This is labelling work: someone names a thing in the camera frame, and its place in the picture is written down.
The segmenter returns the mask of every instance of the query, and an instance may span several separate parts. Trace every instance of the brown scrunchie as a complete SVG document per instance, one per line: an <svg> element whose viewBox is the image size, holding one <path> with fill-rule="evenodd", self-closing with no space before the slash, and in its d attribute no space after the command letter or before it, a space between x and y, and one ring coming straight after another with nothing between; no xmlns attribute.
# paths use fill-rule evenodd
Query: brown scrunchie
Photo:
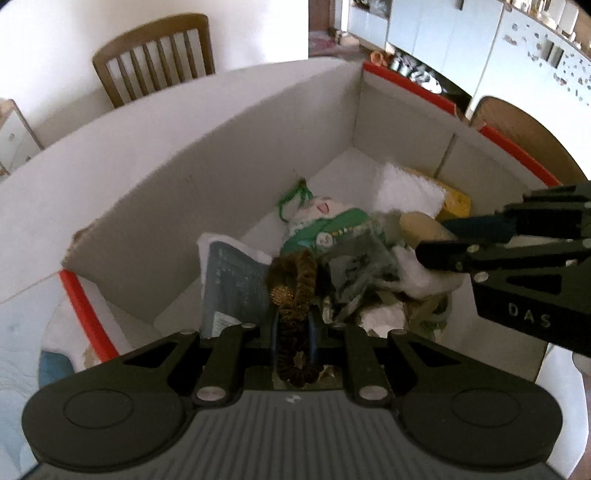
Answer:
<svg viewBox="0 0 591 480"><path fill-rule="evenodd" d="M298 388L314 383L322 371L308 357L301 369L294 359L308 347L308 312L316 289L316 268L313 254L302 250L273 259L267 277L271 300L279 307L277 374Z"/></svg>

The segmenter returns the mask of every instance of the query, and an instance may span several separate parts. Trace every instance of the blue cloth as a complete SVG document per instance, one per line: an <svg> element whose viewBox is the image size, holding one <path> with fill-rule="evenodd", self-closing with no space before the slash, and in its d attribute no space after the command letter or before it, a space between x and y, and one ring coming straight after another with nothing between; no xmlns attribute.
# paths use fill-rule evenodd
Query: blue cloth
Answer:
<svg viewBox="0 0 591 480"><path fill-rule="evenodd" d="M505 244L517 235L515 222L501 214L458 218L441 224L459 239L473 240L474 243Z"/></svg>
<svg viewBox="0 0 591 480"><path fill-rule="evenodd" d="M39 388L74 375L70 359L62 353L41 351L39 358Z"/></svg>

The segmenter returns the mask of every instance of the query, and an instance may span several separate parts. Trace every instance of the white cloth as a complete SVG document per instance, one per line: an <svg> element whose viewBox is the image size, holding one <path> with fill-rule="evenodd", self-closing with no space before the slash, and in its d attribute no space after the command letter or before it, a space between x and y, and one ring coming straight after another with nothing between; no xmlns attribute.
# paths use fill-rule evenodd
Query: white cloth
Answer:
<svg viewBox="0 0 591 480"><path fill-rule="evenodd" d="M390 163L379 172L376 191L376 212L423 212L432 218L439 214L446 197L445 189L436 183Z"/></svg>
<svg viewBox="0 0 591 480"><path fill-rule="evenodd" d="M395 245L392 253L398 260L400 290L411 298L420 300L462 286L462 274L426 269L419 263L412 248Z"/></svg>
<svg viewBox="0 0 591 480"><path fill-rule="evenodd" d="M403 329L406 323L402 303L381 306L361 313L361 326L366 332L373 330L379 337L387 338L388 332Z"/></svg>

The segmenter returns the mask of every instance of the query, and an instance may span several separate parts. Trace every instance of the green cloth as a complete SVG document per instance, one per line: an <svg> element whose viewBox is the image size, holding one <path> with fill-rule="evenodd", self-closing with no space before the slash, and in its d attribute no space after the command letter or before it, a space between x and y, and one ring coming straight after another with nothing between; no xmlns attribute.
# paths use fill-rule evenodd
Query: green cloth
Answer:
<svg viewBox="0 0 591 480"><path fill-rule="evenodd" d="M310 226L299 230L284 243L281 254L307 248L320 255L338 242L367 231L372 231L383 239L383 232L367 213L351 208L334 218L315 220Z"/></svg>

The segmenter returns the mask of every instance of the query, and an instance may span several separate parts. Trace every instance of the white cabinet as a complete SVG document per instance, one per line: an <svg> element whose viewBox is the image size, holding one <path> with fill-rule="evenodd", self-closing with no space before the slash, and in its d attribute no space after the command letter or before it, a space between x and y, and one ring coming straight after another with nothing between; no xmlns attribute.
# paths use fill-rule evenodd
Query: white cabinet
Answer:
<svg viewBox="0 0 591 480"><path fill-rule="evenodd" d="M33 136L27 132L12 158L12 163L6 165L8 172L14 172L18 167L22 167L40 152L41 148L39 148Z"/></svg>
<svg viewBox="0 0 591 480"><path fill-rule="evenodd" d="M424 0L392 0L388 41L412 54L421 22Z"/></svg>
<svg viewBox="0 0 591 480"><path fill-rule="evenodd" d="M438 72L441 72L445 62L456 22L460 21L461 11L458 5L458 0L423 0L413 56Z"/></svg>
<svg viewBox="0 0 591 480"><path fill-rule="evenodd" d="M13 100L0 102L0 182L41 151Z"/></svg>
<svg viewBox="0 0 591 480"><path fill-rule="evenodd" d="M498 0L394 0L388 41L473 95L502 11Z"/></svg>
<svg viewBox="0 0 591 480"><path fill-rule="evenodd" d="M379 48L386 45L388 20L377 15L351 6L349 8L349 33L373 44Z"/></svg>
<svg viewBox="0 0 591 480"><path fill-rule="evenodd" d="M473 96L491 52L503 3L497 0L463 1L440 72Z"/></svg>

